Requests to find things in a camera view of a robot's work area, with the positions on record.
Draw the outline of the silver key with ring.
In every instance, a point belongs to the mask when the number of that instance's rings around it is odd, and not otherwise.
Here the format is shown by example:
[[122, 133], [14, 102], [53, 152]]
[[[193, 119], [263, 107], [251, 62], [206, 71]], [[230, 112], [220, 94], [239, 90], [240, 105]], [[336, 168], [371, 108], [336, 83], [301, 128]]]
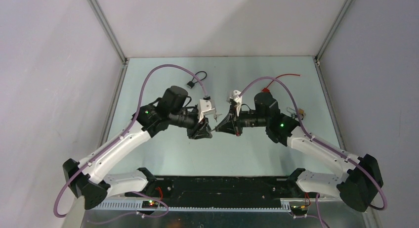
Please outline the silver key with ring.
[[214, 120], [216, 121], [216, 122], [218, 122], [218, 118], [221, 116], [222, 114], [214, 114]]

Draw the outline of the black cable padlock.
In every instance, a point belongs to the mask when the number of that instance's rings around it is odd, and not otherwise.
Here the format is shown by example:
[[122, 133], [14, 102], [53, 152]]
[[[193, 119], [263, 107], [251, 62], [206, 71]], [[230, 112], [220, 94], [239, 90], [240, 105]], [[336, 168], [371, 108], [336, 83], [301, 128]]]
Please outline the black cable padlock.
[[195, 76], [186, 84], [187, 87], [192, 89], [196, 84], [199, 84], [199, 81], [203, 81], [207, 78], [208, 74], [206, 71], [198, 71], [195, 73]]

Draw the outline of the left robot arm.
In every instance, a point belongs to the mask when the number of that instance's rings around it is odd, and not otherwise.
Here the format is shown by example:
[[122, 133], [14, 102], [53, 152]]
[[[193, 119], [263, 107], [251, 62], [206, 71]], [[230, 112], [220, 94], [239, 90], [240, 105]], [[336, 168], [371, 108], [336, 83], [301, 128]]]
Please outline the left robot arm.
[[189, 139], [212, 138], [206, 114], [213, 112], [210, 96], [194, 106], [185, 106], [188, 92], [178, 86], [166, 89], [162, 97], [145, 104], [135, 112], [126, 129], [90, 155], [63, 163], [68, 188], [76, 198], [84, 198], [84, 208], [93, 209], [106, 198], [129, 192], [143, 196], [155, 193], [154, 175], [146, 168], [126, 174], [110, 174], [110, 170], [141, 144], [169, 126], [185, 128]]

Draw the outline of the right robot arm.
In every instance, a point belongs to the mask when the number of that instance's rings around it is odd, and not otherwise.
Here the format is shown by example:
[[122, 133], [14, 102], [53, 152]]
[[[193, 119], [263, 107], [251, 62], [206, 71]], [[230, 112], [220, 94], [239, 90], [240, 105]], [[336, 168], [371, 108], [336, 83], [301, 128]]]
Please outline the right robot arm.
[[242, 110], [239, 91], [229, 97], [229, 112], [215, 127], [216, 132], [240, 136], [243, 128], [264, 127], [270, 140], [297, 150], [321, 162], [330, 174], [297, 168], [288, 178], [288, 193], [293, 197], [315, 192], [340, 198], [347, 206], [365, 212], [383, 186], [377, 159], [363, 157], [339, 149], [305, 132], [295, 118], [282, 113], [278, 102], [269, 92], [254, 97], [254, 110]]

